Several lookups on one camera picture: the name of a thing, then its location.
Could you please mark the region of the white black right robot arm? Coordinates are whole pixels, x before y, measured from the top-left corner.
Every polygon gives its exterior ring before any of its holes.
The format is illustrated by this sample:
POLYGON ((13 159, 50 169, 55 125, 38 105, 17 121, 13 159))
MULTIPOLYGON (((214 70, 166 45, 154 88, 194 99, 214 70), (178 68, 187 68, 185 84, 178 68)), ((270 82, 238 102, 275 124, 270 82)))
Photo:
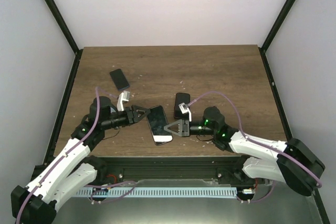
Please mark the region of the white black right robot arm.
POLYGON ((301 140, 275 141, 252 136, 229 126, 215 106, 204 110, 202 120, 179 119, 164 130, 180 137, 210 135, 221 151, 245 154, 247 159, 233 170, 233 177, 244 184, 251 178, 264 178, 287 184, 296 193, 311 196, 320 188, 323 162, 301 140))

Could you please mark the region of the white phone black screen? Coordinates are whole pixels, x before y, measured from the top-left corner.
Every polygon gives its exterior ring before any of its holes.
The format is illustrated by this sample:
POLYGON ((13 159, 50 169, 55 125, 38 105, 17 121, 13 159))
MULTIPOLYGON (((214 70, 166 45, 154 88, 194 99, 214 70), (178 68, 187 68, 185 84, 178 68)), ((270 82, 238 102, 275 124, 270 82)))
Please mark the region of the white phone black screen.
POLYGON ((164 127, 168 125, 168 121, 161 105, 150 108, 147 121, 156 146, 164 145, 173 140, 172 134, 164 130, 164 127))

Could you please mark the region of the magenta phone black screen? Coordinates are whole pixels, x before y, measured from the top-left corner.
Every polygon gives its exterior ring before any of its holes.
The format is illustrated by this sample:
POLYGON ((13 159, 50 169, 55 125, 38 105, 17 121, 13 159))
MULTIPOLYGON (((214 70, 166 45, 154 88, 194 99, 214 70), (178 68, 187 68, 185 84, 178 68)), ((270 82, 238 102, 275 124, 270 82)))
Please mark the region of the magenta phone black screen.
POLYGON ((191 101, 191 96, 188 93, 178 92, 175 95, 174 118, 188 120, 188 113, 183 114, 179 105, 181 103, 188 104, 191 101))

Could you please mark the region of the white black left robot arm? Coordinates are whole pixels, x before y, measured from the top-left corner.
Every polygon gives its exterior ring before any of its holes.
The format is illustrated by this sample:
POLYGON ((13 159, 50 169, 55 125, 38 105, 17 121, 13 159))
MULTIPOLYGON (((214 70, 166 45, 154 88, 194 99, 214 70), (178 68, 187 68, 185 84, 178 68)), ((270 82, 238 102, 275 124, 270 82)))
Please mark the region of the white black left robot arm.
POLYGON ((12 191, 12 215, 16 223, 52 223, 61 207, 81 188, 102 184, 107 178, 103 160, 91 151, 105 131, 140 122, 150 110, 137 105, 119 111, 108 97, 96 97, 87 119, 72 133, 66 146, 27 186, 12 191))

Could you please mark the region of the blue phone black screen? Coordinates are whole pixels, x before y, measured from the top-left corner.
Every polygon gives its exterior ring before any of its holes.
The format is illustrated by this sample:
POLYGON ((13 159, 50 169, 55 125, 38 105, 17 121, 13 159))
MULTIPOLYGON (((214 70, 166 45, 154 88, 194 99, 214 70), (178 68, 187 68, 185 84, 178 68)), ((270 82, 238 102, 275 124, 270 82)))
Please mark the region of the blue phone black screen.
POLYGON ((109 73, 109 75, 118 91, 121 91, 121 90, 124 90, 130 87, 129 82, 126 79, 121 69, 113 70, 109 73))

